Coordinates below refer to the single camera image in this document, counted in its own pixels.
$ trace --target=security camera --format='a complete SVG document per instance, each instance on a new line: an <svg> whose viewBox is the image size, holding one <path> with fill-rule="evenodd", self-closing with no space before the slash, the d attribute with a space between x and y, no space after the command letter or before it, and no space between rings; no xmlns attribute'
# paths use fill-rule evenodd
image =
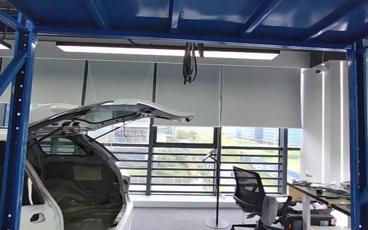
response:
<svg viewBox="0 0 368 230"><path fill-rule="evenodd" d="M314 67L315 73L320 74L328 69L328 66L316 66Z"/></svg>

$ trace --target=blue steel frame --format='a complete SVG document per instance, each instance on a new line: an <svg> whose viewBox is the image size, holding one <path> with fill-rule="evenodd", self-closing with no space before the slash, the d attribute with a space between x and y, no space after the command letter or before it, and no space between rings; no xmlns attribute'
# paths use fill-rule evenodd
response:
<svg viewBox="0 0 368 230"><path fill-rule="evenodd" d="M20 225L24 162L37 34L35 25L20 13L18 21L0 12L0 19L17 30L13 60L0 74L0 95L11 84L9 127L0 195L0 230Z"/></svg>
<svg viewBox="0 0 368 230"><path fill-rule="evenodd" d="M352 229L368 229L368 153L366 114L366 60L368 45L363 40L346 47L340 44L311 43L310 40L333 27L334 23L351 11L357 11L368 0L352 0L323 20L309 28L295 42L247 38L248 34L281 2L262 1L247 20L239 37L211 35L181 35L175 33L182 11L183 0L171 0L169 15L171 33L108 31L109 22L99 0L84 0L99 29L36 26L33 21L19 14L18 21L0 10L0 21L15 29L16 48L14 58L0 75L0 95L12 82L10 122L5 149L0 202L0 230L18 230L22 206L27 121L31 97L32 74L37 33L51 35L75 35L104 38L152 39L187 42L205 42L229 45L263 46L272 48L346 51L348 60L349 128L350 128L350 178L351 178L351 226Z"/></svg>

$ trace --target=microphone stand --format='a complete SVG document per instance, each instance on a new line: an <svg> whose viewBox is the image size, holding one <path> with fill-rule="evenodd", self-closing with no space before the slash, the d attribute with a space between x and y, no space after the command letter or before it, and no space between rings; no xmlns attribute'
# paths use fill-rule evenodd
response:
<svg viewBox="0 0 368 230"><path fill-rule="evenodd" d="M229 223L226 220L223 219L219 219L219 181L220 181L220 163L218 162L218 160L215 157L212 157L212 154L215 152L215 150L211 150L209 153L207 153L205 155L205 157L203 158L202 162L204 162L206 159L211 158L213 161L215 161L216 163L216 171L215 171L215 176L217 178L217 184L216 184L216 188L215 188L215 195L217 196L217 204L216 204L216 208L215 208L215 218L211 218L208 219L207 221L205 221L205 225L207 225L208 227L212 228L212 229L225 229L227 227L229 227Z"/></svg>

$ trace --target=chair base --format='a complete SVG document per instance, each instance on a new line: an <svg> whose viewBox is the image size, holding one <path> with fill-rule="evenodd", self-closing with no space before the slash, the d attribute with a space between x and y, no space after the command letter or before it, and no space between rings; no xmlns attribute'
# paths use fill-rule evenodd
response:
<svg viewBox="0 0 368 230"><path fill-rule="evenodd" d="M212 229L225 229L229 227L229 223L226 220L218 219L218 224L215 218L205 221L205 225Z"/></svg>
<svg viewBox="0 0 368 230"><path fill-rule="evenodd" d="M234 224L230 228L230 230L235 230L235 227L238 228L253 228L254 230L281 230L282 228L266 226L263 224L261 220L258 221L257 224Z"/></svg>

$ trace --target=trunk opening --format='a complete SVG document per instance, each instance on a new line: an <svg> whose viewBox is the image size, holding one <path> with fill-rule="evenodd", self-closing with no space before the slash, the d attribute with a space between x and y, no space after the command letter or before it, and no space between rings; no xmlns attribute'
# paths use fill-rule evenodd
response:
<svg viewBox="0 0 368 230"><path fill-rule="evenodd" d="M64 230L106 230L117 225L123 199L119 179L101 156L66 138L46 138L27 158L60 206Z"/></svg>

